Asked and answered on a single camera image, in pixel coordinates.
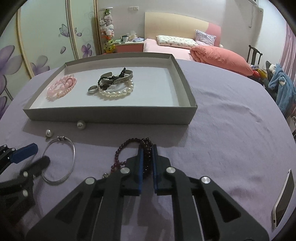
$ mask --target pink pearl bracelet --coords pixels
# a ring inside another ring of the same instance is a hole
[[[73,75],[66,75],[57,80],[47,90],[48,98],[61,98],[72,90],[77,82],[77,79]]]

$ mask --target cup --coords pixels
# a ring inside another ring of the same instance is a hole
[[[128,41],[128,36],[127,35],[122,36],[122,42],[127,43],[127,41]]]

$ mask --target white phone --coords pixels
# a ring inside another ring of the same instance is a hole
[[[293,191],[294,191],[294,179],[292,170],[290,169],[287,175],[287,178],[285,180],[285,184],[281,190],[281,193],[279,195],[279,198],[276,201],[276,204],[274,205],[274,208],[272,209],[272,223],[274,229],[278,227],[281,219],[283,218],[287,207],[290,203]]]

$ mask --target purple bed sheet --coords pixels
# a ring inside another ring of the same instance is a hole
[[[296,173],[296,145],[285,118],[255,81],[211,65],[177,61],[198,104],[188,126],[87,123],[80,131],[76,123],[31,121],[22,108],[54,70],[34,77],[20,91],[0,121],[1,145],[20,148],[34,142],[39,147],[36,160],[47,145],[45,131],[51,129],[54,136],[70,138],[76,148],[74,171],[63,184],[34,181],[36,205],[19,224],[25,232],[84,179],[100,179],[108,172],[121,143],[149,137],[172,166],[194,178],[213,179],[267,230],[270,239],[278,233],[296,206],[294,193],[279,228],[272,230],[271,211],[287,172],[291,168]],[[119,158],[136,153],[136,146],[130,146]],[[52,161],[47,177],[65,175],[71,167],[70,146],[53,144],[46,154]],[[0,181],[16,177],[30,162],[32,158],[10,165]],[[121,240],[174,240],[170,197],[154,194],[152,178],[144,181],[141,197],[125,198]]]

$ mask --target purple patterned pillow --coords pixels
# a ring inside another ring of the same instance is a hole
[[[209,35],[199,30],[195,30],[195,42],[198,45],[214,46],[216,36]]]

